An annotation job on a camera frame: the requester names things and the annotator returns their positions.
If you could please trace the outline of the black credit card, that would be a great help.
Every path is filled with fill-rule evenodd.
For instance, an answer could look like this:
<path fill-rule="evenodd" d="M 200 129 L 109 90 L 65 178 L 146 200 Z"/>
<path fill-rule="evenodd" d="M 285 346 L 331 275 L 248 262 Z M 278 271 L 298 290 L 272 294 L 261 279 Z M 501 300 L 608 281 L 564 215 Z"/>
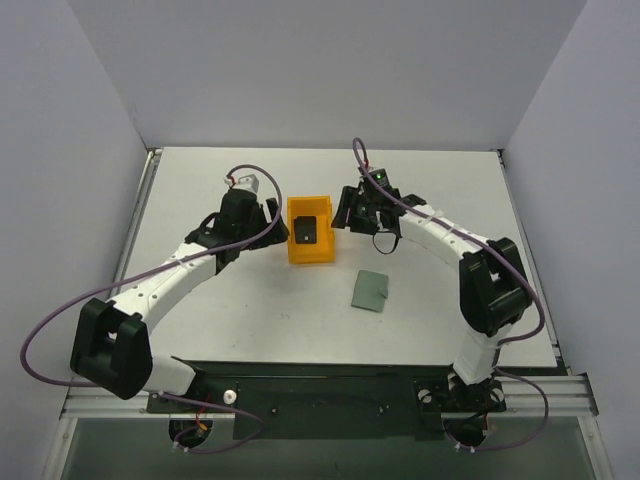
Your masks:
<path fill-rule="evenodd" d="M 298 216 L 293 220 L 294 241 L 297 245 L 317 243 L 317 218 L 315 216 Z"/>

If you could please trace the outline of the yellow plastic bin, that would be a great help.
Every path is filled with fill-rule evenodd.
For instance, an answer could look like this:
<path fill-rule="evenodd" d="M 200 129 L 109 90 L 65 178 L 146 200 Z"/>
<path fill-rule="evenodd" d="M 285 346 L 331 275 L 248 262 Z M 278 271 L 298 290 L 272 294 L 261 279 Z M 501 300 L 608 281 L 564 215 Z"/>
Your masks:
<path fill-rule="evenodd" d="M 288 260 L 293 265 L 333 263 L 335 233 L 331 227 L 329 196 L 298 196 L 287 199 Z"/>

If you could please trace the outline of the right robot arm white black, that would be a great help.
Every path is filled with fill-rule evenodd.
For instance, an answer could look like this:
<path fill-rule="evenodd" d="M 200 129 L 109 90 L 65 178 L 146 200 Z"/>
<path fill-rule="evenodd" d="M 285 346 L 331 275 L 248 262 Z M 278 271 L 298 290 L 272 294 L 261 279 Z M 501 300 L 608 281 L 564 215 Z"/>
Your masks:
<path fill-rule="evenodd" d="M 482 398 L 481 383 L 494 373 L 500 342 L 532 303 L 522 285 L 526 275 L 519 251 L 508 238 L 493 241 L 456 226 L 416 195 L 401 201 L 411 209 L 401 208 L 365 180 L 345 186 L 332 226 L 372 237 L 392 233 L 425 248 L 458 274 L 467 331 L 446 394 L 453 406 L 468 409 Z"/>

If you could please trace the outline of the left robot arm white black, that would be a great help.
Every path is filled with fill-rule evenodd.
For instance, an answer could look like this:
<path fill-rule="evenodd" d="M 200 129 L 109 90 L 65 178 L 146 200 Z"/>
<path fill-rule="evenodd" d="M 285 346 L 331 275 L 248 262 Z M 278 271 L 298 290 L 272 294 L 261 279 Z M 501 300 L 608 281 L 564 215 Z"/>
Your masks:
<path fill-rule="evenodd" d="M 81 309 L 71 353 L 72 371 L 121 399 L 141 391 L 164 392 L 181 410 L 200 408 L 206 397 L 196 369 L 183 360 L 153 354 L 150 335 L 200 284 L 220 274 L 245 250 L 285 242 L 288 230 L 278 203 L 258 200 L 255 187 L 235 187 L 218 211 L 190 232 L 156 272 L 106 300 Z"/>

